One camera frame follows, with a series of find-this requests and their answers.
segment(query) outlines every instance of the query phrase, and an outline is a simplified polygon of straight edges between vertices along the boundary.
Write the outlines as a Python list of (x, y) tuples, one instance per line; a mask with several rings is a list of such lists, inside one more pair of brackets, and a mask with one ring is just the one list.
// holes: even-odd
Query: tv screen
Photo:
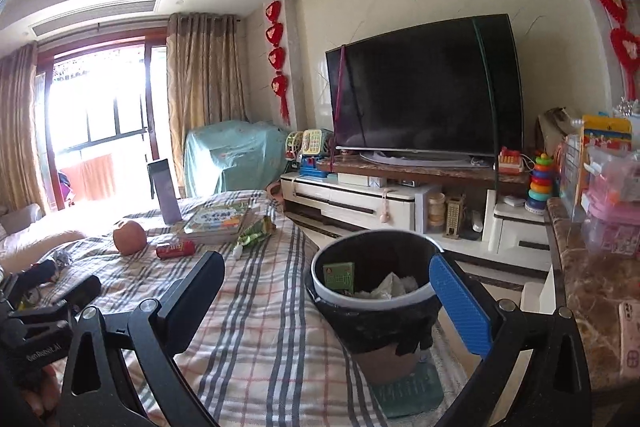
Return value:
[[(498, 147), (522, 150), (520, 73), (508, 15), (474, 18)], [(490, 87), (472, 18), (413, 26), (326, 52), (337, 146), (494, 155)]]

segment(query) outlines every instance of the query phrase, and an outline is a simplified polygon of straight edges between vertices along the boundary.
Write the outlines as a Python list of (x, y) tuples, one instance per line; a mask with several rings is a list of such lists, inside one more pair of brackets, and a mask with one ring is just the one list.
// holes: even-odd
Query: metal screw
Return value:
[(505, 312), (513, 312), (516, 309), (516, 303), (511, 299), (500, 299), (498, 301), (498, 306), (500, 306), (500, 309)]
[(570, 319), (571, 317), (574, 316), (572, 311), (569, 308), (565, 307), (565, 306), (561, 306), (558, 309), (558, 315), (560, 315), (564, 319)]
[(146, 299), (140, 303), (140, 309), (143, 312), (152, 312), (156, 309), (156, 301), (153, 299)]
[(82, 312), (82, 318), (84, 319), (90, 319), (94, 315), (95, 315), (95, 308), (93, 306), (89, 306), (87, 309), (85, 309)]

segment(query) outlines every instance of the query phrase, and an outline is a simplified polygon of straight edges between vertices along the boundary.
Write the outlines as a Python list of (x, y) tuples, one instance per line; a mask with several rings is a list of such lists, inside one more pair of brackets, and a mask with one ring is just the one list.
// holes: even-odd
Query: air conditioning vent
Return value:
[(156, 9), (156, 1), (158, 0), (125, 1), (114, 4), (101, 4), (100, 6), (93, 6), (91, 8), (85, 8), (84, 10), (66, 13), (59, 17), (55, 17), (54, 19), (32, 26), (31, 29), (36, 36), (39, 37), (46, 33), (59, 30), (60, 28), (65, 28), (73, 24), (78, 24), (80, 22), (102, 19), (103, 17), (111, 17), (114, 15), (153, 12)]

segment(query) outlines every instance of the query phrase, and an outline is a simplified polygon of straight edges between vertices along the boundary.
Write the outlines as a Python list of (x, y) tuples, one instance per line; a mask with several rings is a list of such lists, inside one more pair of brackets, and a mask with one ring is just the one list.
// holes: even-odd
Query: checkered fabric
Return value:
[[(262, 191), (226, 192), (180, 201), (188, 219), (201, 204), (247, 201), (255, 219), (268, 214), (277, 230), (245, 248), (201, 245), (193, 257), (160, 261), (155, 245), (172, 229), (159, 210), (127, 216), (146, 230), (148, 247), (121, 256), (110, 235), (59, 247), (73, 264), (43, 292), (46, 305), (91, 274), (102, 282), (94, 304), (103, 314), (130, 311), (159, 298), (185, 277), (207, 250), (225, 258), (225, 282), (188, 349), (175, 362), (204, 406), (222, 426), (386, 426), (356, 363), (306, 293), (303, 276), (317, 247)], [(133, 353), (126, 353), (132, 380), (149, 418), (167, 425)], [(64, 362), (58, 362), (62, 375)]]

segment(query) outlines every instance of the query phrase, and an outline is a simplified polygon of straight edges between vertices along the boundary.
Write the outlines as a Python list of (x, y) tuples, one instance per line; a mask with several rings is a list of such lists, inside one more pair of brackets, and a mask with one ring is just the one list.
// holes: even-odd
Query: trash can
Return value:
[[(369, 383), (410, 374), (420, 349), (433, 344), (431, 328), (442, 307), (429, 283), (429, 262), (442, 248), (430, 237), (405, 230), (366, 230), (316, 253), (306, 274), (307, 292)], [(413, 276), (418, 289), (384, 300), (358, 299), (324, 286), (325, 264), (354, 263), (354, 291), (372, 291), (393, 272)]]

